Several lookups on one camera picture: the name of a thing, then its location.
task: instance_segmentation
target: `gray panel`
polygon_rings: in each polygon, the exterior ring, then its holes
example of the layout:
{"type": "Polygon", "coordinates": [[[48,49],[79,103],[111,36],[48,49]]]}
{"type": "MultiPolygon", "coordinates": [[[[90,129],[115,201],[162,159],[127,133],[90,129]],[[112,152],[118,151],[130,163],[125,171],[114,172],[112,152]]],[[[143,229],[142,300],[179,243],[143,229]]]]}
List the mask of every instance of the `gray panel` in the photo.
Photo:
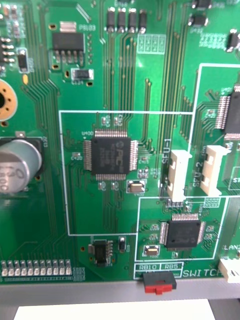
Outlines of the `gray panel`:
{"type": "Polygon", "coordinates": [[[239,297],[240,284],[222,278],[178,280],[177,290],[163,295],[145,294],[143,283],[137,281],[0,286],[0,304],[13,306],[239,297]]]}
{"type": "Polygon", "coordinates": [[[212,300],[209,304],[216,320],[239,320],[240,318],[240,302],[237,299],[212,300]]]}

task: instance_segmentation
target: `pic microcontroller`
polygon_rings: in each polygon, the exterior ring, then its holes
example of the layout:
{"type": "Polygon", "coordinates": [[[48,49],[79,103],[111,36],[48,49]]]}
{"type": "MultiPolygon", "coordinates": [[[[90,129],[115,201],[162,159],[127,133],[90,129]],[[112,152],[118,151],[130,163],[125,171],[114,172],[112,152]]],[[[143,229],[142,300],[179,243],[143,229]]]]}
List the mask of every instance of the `pic microcontroller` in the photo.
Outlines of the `pic microcontroller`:
{"type": "Polygon", "coordinates": [[[194,248],[198,244],[201,222],[169,221],[166,247],[168,249],[194,248]]]}
{"type": "Polygon", "coordinates": [[[92,174],[127,175],[130,171],[131,139],[94,137],[91,140],[92,174]]]}

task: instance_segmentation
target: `integrated circuit chip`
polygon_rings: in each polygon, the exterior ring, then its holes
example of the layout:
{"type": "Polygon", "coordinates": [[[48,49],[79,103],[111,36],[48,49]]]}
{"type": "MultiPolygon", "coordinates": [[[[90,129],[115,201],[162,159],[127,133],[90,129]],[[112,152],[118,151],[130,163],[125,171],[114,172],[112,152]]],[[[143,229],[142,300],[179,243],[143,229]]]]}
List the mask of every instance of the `integrated circuit chip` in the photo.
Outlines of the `integrated circuit chip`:
{"type": "Polygon", "coordinates": [[[167,248],[194,248],[198,244],[201,222],[169,221],[166,239],[167,248]]]}
{"type": "Polygon", "coordinates": [[[107,263],[107,241],[98,240],[94,242],[95,261],[98,266],[104,266],[107,263]]]}
{"type": "Polygon", "coordinates": [[[97,130],[84,141],[84,168],[97,180],[124,180],[137,169],[138,142],[126,131],[97,130]]]}
{"type": "Polygon", "coordinates": [[[225,140],[240,139],[240,85],[220,98],[215,127],[224,130],[225,140]]]}
{"type": "Polygon", "coordinates": [[[54,32],[52,34],[54,50],[84,51],[84,34],[81,32],[54,32]]]}
{"type": "Polygon", "coordinates": [[[172,220],[161,224],[159,243],[169,250],[194,248],[203,240],[205,225],[197,213],[173,214],[172,220]]]}

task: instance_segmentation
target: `black qfp chip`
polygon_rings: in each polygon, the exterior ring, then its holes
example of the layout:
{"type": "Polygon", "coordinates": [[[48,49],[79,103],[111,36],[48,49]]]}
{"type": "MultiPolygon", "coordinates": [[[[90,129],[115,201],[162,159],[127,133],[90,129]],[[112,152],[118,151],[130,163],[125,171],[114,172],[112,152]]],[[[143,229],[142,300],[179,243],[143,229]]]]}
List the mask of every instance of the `black qfp chip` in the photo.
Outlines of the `black qfp chip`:
{"type": "Polygon", "coordinates": [[[198,244],[201,222],[195,221],[169,221],[166,247],[194,248],[198,244]]]}
{"type": "Polygon", "coordinates": [[[231,94],[224,131],[226,134],[240,134],[240,92],[231,94]]]}
{"type": "Polygon", "coordinates": [[[98,240],[94,242],[95,260],[98,266],[104,266],[107,263],[107,242],[98,240]]]}
{"type": "Polygon", "coordinates": [[[54,32],[52,44],[54,50],[84,51],[84,35],[80,32],[54,32]]]}
{"type": "Polygon", "coordinates": [[[130,171],[131,139],[94,137],[91,140],[93,175],[127,175],[130,171]]]}

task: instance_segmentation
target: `white connector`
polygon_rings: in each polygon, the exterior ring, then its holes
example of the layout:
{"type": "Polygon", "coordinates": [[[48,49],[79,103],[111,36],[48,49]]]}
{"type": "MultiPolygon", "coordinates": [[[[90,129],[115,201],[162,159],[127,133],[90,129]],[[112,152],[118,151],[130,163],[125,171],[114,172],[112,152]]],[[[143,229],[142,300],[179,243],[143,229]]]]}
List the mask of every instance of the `white connector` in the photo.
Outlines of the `white connector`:
{"type": "Polygon", "coordinates": [[[218,269],[229,284],[240,284],[240,259],[220,259],[218,269]]]}
{"type": "Polygon", "coordinates": [[[220,167],[223,156],[230,152],[221,145],[207,145],[206,147],[207,159],[203,164],[203,181],[201,181],[200,187],[209,197],[218,197],[222,194],[217,189],[220,167]]]}
{"type": "Polygon", "coordinates": [[[168,170],[167,193],[172,202],[183,202],[186,199],[184,188],[189,158],[192,158],[192,155],[186,150],[172,150],[170,158],[172,163],[168,170]]]}

